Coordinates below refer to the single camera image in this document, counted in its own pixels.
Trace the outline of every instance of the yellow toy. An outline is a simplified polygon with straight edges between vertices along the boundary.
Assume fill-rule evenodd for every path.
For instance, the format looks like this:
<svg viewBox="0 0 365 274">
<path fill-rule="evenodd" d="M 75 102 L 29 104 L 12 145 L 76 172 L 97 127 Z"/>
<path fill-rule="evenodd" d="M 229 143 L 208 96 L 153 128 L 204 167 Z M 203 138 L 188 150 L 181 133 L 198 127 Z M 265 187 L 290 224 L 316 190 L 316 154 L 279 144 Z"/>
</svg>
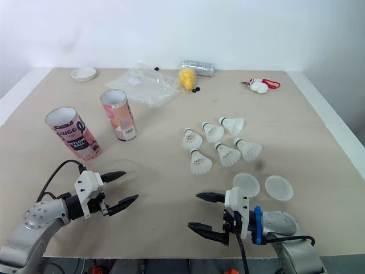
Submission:
<svg viewBox="0 0 365 274">
<path fill-rule="evenodd" d="M 186 88 L 186 90 L 190 91 L 194 87 L 195 83 L 195 72 L 191 68 L 185 68 L 183 70 L 180 70 L 179 73 L 180 78 L 180 84 Z"/>
</svg>

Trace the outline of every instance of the blue clamp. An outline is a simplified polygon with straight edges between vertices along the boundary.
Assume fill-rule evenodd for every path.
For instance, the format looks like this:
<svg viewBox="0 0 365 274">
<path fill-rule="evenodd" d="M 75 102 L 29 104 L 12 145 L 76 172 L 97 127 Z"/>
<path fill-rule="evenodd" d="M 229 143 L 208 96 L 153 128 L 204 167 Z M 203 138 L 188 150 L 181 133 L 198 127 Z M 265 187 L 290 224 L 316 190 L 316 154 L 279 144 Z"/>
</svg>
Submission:
<svg viewBox="0 0 365 274">
<path fill-rule="evenodd" d="M 259 205 L 255 206 L 254 212 L 256 215 L 256 244 L 261 245 L 261 241 L 262 241 L 261 207 Z"/>
</svg>

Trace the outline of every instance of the feather shuttlecock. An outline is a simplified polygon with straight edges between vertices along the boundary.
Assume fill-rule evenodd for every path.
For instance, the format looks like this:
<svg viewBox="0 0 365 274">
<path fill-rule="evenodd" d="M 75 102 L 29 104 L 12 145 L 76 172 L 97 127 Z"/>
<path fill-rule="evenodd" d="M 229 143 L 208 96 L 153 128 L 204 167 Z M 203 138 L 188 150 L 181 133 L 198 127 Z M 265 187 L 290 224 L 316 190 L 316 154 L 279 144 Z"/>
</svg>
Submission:
<svg viewBox="0 0 365 274">
<path fill-rule="evenodd" d="M 197 149 L 191 150 L 192 162 L 190 171 L 194 175 L 202 175 L 207 173 L 213 166 L 212 161 L 200 153 Z"/>
<path fill-rule="evenodd" d="M 234 166 L 241 157 L 239 150 L 227 147 L 220 142 L 216 143 L 216 150 L 218 151 L 221 164 L 224 167 Z"/>
<path fill-rule="evenodd" d="M 240 150 L 246 162 L 255 160 L 262 151 L 262 145 L 246 142 L 239 138 L 236 138 L 233 143 Z"/>
<path fill-rule="evenodd" d="M 182 146 L 186 150 L 192 150 L 193 148 L 200 148 L 203 143 L 202 137 L 195 133 L 191 128 L 184 130 L 184 138 L 182 140 Z"/>
<path fill-rule="evenodd" d="M 204 130 L 206 139 L 209 143 L 215 143 L 222 139 L 224 134 L 223 127 L 215 126 L 213 124 L 209 124 L 208 122 L 203 122 L 203 124 L 201 124 L 201 127 Z"/>
<path fill-rule="evenodd" d="M 220 117 L 219 123 L 225 126 L 227 130 L 233 135 L 236 136 L 239 134 L 244 127 L 245 120 L 243 118 L 226 118 Z"/>
</svg>

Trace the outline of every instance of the metal can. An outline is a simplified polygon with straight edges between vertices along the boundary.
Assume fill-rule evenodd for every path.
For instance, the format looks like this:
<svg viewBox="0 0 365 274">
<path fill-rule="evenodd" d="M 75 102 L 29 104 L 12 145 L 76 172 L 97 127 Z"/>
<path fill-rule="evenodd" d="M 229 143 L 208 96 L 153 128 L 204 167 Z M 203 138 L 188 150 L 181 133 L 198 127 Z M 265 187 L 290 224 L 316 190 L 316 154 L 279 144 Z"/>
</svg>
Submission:
<svg viewBox="0 0 365 274">
<path fill-rule="evenodd" d="M 74 108 L 52 110 L 45 122 L 78 158 L 91 160 L 100 154 L 99 144 Z"/>
<path fill-rule="evenodd" d="M 136 124 L 123 90 L 108 90 L 100 96 L 100 101 L 121 141 L 129 141 L 137 136 Z"/>
<path fill-rule="evenodd" d="M 184 60 L 181 64 L 182 69 L 194 69 L 196 75 L 212 77 L 214 66 L 210 63 Z"/>
</svg>

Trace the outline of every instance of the red string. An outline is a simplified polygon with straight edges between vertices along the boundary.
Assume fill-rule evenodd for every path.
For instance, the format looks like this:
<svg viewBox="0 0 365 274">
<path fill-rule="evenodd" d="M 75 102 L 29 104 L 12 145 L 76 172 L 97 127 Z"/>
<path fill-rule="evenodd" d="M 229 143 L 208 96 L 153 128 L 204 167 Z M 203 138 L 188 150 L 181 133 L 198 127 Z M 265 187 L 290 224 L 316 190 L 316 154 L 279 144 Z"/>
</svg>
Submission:
<svg viewBox="0 0 365 274">
<path fill-rule="evenodd" d="M 265 84 L 267 84 L 267 86 L 270 89 L 272 89 L 272 90 L 275 90 L 276 88 L 279 88 L 280 87 L 280 83 L 279 82 L 275 82 L 275 81 L 272 81 L 272 80 L 263 79 L 262 82 L 265 83 Z"/>
</svg>

